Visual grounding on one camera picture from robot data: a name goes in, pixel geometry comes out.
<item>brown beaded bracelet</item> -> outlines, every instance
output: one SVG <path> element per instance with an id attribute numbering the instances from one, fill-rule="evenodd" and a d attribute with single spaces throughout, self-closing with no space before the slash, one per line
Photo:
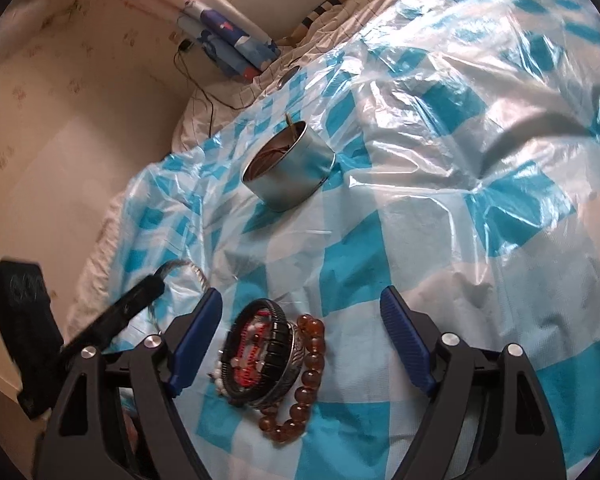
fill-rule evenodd
<path id="1" fill-rule="evenodd" d="M 304 338 L 307 354 L 304 356 L 306 370 L 302 373 L 300 386 L 295 394 L 296 404 L 289 408 L 289 419 L 284 424 L 278 424 L 276 415 L 278 406 L 271 406 L 261 410 L 263 417 L 260 419 L 259 428 L 274 442 L 283 443 L 295 440 L 304 433 L 304 428 L 311 415 L 311 405 L 315 402 L 318 388 L 322 381 L 324 370 L 324 324 L 309 314 L 302 314 L 296 321 Z"/>

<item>metal screw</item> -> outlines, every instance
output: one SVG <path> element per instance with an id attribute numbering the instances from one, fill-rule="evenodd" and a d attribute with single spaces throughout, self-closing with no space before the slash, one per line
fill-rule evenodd
<path id="1" fill-rule="evenodd" d="M 80 355 L 83 359 L 91 359 L 94 355 L 96 355 L 96 349 L 93 346 L 85 346 Z"/>
<path id="2" fill-rule="evenodd" d="M 522 349 L 522 346 L 512 343 L 507 346 L 507 352 L 513 355 L 513 357 L 520 357 L 525 351 Z"/>
<path id="3" fill-rule="evenodd" d="M 144 346 L 147 348 L 158 348 L 162 344 L 162 338 L 159 335 L 150 335 L 144 340 Z"/>
<path id="4" fill-rule="evenodd" d="M 460 338 L 453 332 L 446 332 L 442 335 L 442 342 L 447 346 L 456 346 L 460 342 Z"/>

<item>stack of bracelets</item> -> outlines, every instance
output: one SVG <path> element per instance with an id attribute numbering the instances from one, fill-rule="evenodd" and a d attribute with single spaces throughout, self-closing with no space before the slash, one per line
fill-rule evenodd
<path id="1" fill-rule="evenodd" d="M 296 323 L 286 320 L 273 301 L 252 301 L 229 331 L 220 360 L 210 376 L 219 395 L 234 406 L 260 410 L 260 429 L 274 442 L 294 440 L 304 433 L 324 370 L 324 325 L 309 314 Z M 294 384 L 302 364 L 302 386 L 289 419 L 278 424 L 280 400 Z"/>

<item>shiny plastic surface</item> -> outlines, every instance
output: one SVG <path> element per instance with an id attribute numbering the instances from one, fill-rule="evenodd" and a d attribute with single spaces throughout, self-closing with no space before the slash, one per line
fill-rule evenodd
<path id="1" fill-rule="evenodd" d="M 336 164 L 274 213 L 240 176 L 285 112 Z M 177 399 L 213 478 L 390 478 L 427 399 L 382 324 L 389 284 L 471 346 L 525 349 L 574 478 L 600 446 L 600 16 L 589 0 L 399 0 L 200 148 L 146 168 L 121 232 L 113 299 L 179 257 L 222 293 L 221 328 Z M 196 304 L 187 294 L 162 322 Z M 283 448 L 205 375 L 262 297 L 326 326 L 318 402 Z M 147 330 L 132 325 L 120 344 Z"/>

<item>blue rubber fingertip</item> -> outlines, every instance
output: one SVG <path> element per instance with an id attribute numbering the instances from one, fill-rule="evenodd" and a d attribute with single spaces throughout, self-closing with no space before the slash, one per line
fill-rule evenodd
<path id="1" fill-rule="evenodd" d="M 222 296 L 213 290 L 200 305 L 200 313 L 176 348 L 171 361 L 171 379 L 166 385 L 172 397 L 180 395 L 196 378 L 209 344 L 222 317 Z"/>
<path id="2" fill-rule="evenodd" d="M 380 295 L 380 314 L 411 383 L 429 396 L 436 386 L 429 350 L 390 287 Z"/>

